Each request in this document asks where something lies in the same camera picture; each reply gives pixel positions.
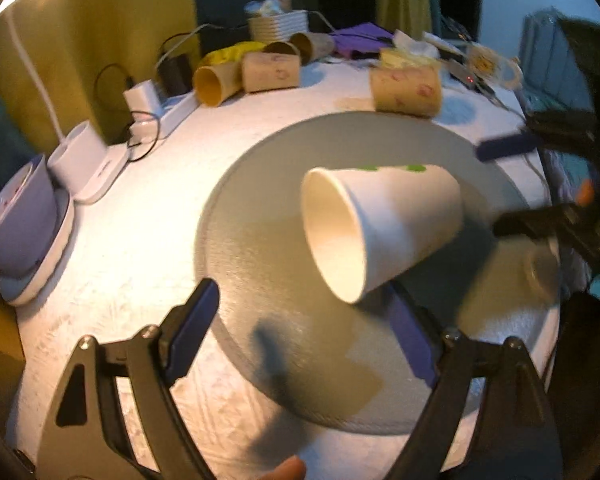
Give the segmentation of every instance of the glass mug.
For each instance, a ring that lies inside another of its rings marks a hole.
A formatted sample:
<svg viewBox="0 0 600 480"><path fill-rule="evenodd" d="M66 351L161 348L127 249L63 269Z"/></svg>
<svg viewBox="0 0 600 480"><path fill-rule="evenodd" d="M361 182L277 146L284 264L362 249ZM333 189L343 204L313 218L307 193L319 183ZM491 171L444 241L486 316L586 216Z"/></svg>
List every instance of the glass mug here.
<svg viewBox="0 0 600 480"><path fill-rule="evenodd" d="M489 83L516 90L522 86L522 70L512 60L478 43L469 45L466 65Z"/></svg>

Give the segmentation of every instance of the round gray placemat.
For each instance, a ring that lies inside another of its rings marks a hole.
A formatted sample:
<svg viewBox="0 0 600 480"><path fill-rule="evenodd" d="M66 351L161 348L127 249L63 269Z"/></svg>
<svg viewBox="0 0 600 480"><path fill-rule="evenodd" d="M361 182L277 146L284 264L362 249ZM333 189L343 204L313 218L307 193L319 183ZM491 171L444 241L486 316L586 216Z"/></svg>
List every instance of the round gray placemat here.
<svg viewBox="0 0 600 480"><path fill-rule="evenodd" d="M218 183L196 237L196 277L218 281L212 329L240 373L311 422L366 434L407 434L430 390L415 378L384 318L384 292L350 306L334 297L304 239L302 176L311 168L437 164L458 179L465 226L400 277L445 325L532 348L548 306L526 285L526 238L495 240L500 211L526 207L507 175L471 143L421 121L348 112L290 126L245 153ZM474 383L468 411L475 409Z"/></svg>

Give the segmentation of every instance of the table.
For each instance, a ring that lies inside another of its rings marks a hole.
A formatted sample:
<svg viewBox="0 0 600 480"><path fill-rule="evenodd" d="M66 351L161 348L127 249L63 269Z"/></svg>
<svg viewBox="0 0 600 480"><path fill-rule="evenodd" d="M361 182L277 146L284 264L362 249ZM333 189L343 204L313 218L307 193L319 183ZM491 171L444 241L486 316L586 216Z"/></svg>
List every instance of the table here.
<svg viewBox="0 0 600 480"><path fill-rule="evenodd" d="M198 219L231 164L290 124L371 109L367 80L366 70L349 64L312 64L302 69L302 88L200 107L154 153L129 165L99 202L77 206L74 234L52 280L17 312L27 365L12 413L11 444L36 457L46 411L79 337L90 333L100 342L129 338L146 324L160 323L172 306L188 298L196 285ZM513 131L521 122L478 94L462 88L444 93L436 122L472 142ZM498 96L519 109L511 92L498 90ZM531 160L541 168L537 155ZM500 164L531 206L544 202L542 183L521 158ZM557 313L546 327L546 345L556 329ZM142 464L155 466L128 380L119 380L119 386L136 455ZM222 478L251 478L272 465L260 459L256 441L266 445L272 460L302 449L312 479L382 478L405 441L404 436L345 434L304 422L300 427L299 421L277 417L279 408L239 375L211 334L172 393L205 459ZM288 426L282 431L289 441L271 433L280 420ZM299 431L316 444L286 448ZM343 449L351 455L348 463L327 460Z"/></svg>

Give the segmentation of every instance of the white basket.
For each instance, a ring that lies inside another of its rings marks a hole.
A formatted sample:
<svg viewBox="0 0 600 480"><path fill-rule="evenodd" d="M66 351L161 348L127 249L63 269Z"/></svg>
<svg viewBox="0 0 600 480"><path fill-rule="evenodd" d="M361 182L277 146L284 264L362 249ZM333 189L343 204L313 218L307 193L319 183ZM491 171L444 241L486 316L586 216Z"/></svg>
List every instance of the white basket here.
<svg viewBox="0 0 600 480"><path fill-rule="evenodd" d="M292 10L277 16L250 18L249 30L253 41L261 43L288 41L296 32L309 31L307 12L306 10Z"/></svg>

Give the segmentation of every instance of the white plate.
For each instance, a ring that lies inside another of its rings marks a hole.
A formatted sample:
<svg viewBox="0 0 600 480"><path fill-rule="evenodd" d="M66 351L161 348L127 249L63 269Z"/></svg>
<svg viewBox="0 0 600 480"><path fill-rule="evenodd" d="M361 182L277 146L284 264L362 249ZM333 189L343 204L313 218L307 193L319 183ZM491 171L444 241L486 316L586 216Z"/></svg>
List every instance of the white plate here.
<svg viewBox="0 0 600 480"><path fill-rule="evenodd" d="M13 306L21 306L33 300L56 270L62 252L74 230L75 206L65 189L54 191L58 203L58 219L51 247L40 264L22 278L0 276L0 293L4 301Z"/></svg>

